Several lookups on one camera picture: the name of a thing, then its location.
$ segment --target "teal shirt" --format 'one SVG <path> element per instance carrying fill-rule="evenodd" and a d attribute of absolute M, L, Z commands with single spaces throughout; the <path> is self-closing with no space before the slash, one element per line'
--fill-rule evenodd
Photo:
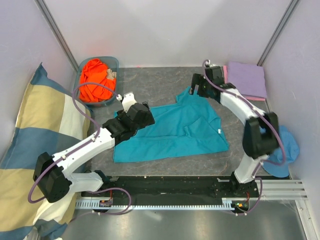
<path fill-rule="evenodd" d="M 189 94 L 188 87 L 176 103 L 151 107 L 155 124 L 138 130 L 114 149 L 115 163 L 213 154 L 229 149 L 221 120 L 206 98 Z"/>

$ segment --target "orange garment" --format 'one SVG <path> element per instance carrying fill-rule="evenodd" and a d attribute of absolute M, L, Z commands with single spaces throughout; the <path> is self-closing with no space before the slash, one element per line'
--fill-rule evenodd
<path fill-rule="evenodd" d="M 91 59 L 84 65 L 79 83 L 98 83 L 114 91 L 116 89 L 116 78 L 107 79 L 107 70 L 108 66 L 98 58 Z M 102 102 L 110 99 L 113 95 L 109 90 L 93 84 L 81 86 L 79 90 L 79 99 L 85 103 Z"/>

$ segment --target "laundry basket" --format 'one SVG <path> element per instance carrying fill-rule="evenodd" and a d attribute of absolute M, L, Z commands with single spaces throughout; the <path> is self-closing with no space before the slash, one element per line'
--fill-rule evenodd
<path fill-rule="evenodd" d="M 100 59 L 101 62 L 106 64 L 113 72 L 116 72 L 116 84 L 115 84 L 115 92 L 118 90 L 118 83 L 119 83 L 119 61 L 113 56 L 95 56 L 95 57 L 89 57 L 86 60 L 83 60 L 79 66 L 78 72 L 76 73 L 76 78 L 74 82 L 74 88 L 79 85 L 80 82 L 80 76 L 82 73 L 82 69 L 84 66 L 89 62 L 91 59 Z M 84 102 L 88 107 L 104 107 L 110 103 L 116 98 L 115 95 L 112 95 L 112 97 L 108 100 L 105 101 L 100 101 L 100 102 Z"/>

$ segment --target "white wall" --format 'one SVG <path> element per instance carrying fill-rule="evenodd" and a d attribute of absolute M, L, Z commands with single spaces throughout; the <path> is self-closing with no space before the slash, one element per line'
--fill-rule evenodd
<path fill-rule="evenodd" d="M 0 7 L 0 159 L 12 140 L 28 82 L 43 62 L 48 76 L 70 89 L 74 71 L 34 0 Z"/>
<path fill-rule="evenodd" d="M 264 64 L 272 110 L 295 136 L 292 172 L 303 180 L 320 223 L 320 1 L 300 1 Z"/>
<path fill-rule="evenodd" d="M 256 64 L 290 0 L 45 0 L 77 60 L 122 67 Z"/>

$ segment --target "striped pillow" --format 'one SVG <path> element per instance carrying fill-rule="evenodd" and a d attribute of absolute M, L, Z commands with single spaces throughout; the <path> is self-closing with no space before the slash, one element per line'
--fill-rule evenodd
<path fill-rule="evenodd" d="M 52 155 L 86 138 L 89 124 L 74 107 L 71 93 L 49 79 L 40 64 L 26 88 L 11 146 L 0 164 L 0 239 L 23 239 L 33 226 L 41 236 L 62 235 L 75 209 L 74 194 L 53 204 L 46 199 L 30 204 L 27 197 L 38 156 Z M 42 196 L 36 188 L 32 199 Z"/>

